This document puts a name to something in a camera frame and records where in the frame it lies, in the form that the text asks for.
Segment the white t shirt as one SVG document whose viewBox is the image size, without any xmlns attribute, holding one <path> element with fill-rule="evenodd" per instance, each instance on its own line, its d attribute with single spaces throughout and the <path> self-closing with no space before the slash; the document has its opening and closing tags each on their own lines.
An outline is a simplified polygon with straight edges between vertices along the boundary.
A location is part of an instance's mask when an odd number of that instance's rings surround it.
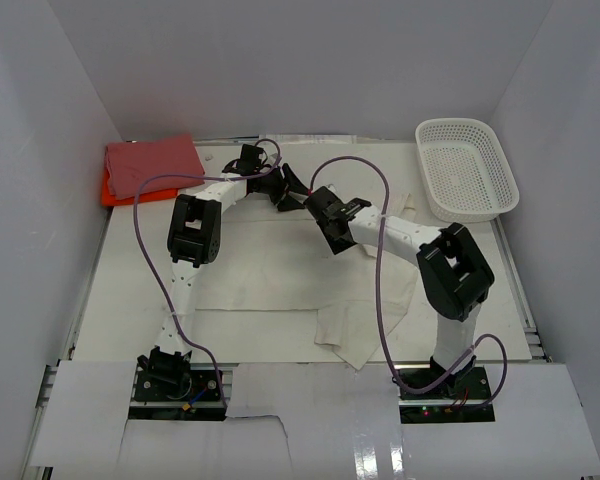
<svg viewBox="0 0 600 480">
<path fill-rule="evenodd" d="M 305 210 L 280 213 L 263 199 L 241 200 L 223 213 L 216 260 L 203 268 L 189 319 L 200 340 L 204 312 L 313 311 L 314 342 L 356 369 L 380 354 L 375 304 L 376 249 L 356 245 L 334 255 Z M 384 253 L 385 334 L 406 316 L 418 272 Z"/>
</svg>

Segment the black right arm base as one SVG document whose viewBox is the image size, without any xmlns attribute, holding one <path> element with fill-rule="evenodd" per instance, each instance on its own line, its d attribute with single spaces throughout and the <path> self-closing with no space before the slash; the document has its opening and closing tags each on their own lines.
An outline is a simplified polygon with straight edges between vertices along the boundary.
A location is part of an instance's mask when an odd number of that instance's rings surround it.
<svg viewBox="0 0 600 480">
<path fill-rule="evenodd" d="M 442 383 L 426 394 L 399 392 L 403 425 L 493 423 L 492 405 L 479 407 L 491 396 L 484 367 L 474 367 L 453 387 Z"/>
</svg>

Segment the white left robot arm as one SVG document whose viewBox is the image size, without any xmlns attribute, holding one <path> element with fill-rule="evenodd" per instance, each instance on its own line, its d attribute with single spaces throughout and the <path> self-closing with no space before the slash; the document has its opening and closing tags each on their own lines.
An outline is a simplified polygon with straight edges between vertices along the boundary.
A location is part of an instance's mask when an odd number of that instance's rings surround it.
<svg viewBox="0 0 600 480">
<path fill-rule="evenodd" d="M 168 308 L 154 348 L 148 356 L 138 358 L 138 365 L 171 399 L 182 398 L 190 390 L 191 352 L 208 351 L 186 337 L 183 322 L 185 309 L 193 304 L 197 277 L 219 254 L 223 213 L 252 193 L 267 196 L 280 212 L 302 210 L 296 197 L 310 193 L 290 166 L 281 162 L 280 146 L 268 138 L 244 144 L 240 156 L 229 162 L 219 177 L 209 180 L 211 184 L 204 190 L 175 199 L 166 241 L 172 267 L 170 287 L 150 259 L 141 238 L 138 206 L 133 206 L 136 239 Z"/>
</svg>

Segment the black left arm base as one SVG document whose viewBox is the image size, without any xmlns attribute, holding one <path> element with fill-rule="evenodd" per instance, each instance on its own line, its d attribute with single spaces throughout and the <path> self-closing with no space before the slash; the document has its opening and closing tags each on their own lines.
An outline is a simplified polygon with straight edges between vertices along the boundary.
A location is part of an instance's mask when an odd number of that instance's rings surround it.
<svg viewBox="0 0 600 480">
<path fill-rule="evenodd" d="M 130 420 L 222 422 L 226 408 L 213 370 L 192 369 L 180 387 L 139 370 L 129 406 Z"/>
</svg>

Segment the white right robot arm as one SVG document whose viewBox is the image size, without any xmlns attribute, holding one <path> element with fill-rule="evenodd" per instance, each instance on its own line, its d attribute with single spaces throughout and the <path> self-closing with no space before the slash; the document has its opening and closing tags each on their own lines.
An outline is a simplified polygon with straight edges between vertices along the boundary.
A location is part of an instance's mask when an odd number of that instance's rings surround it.
<svg viewBox="0 0 600 480">
<path fill-rule="evenodd" d="M 391 216 L 385 208 L 354 198 L 343 202 L 330 188 L 314 190 L 304 202 L 334 254 L 353 246 L 376 249 L 375 304 L 381 347 L 394 382 L 411 395 L 434 390 L 452 399 L 468 385 L 475 362 L 477 317 L 495 275 L 470 231 L 459 223 L 432 227 Z M 429 360 L 430 383 L 407 384 L 391 358 L 384 331 L 381 267 L 384 253 L 419 271 L 429 305 L 437 313 L 436 343 Z"/>
</svg>

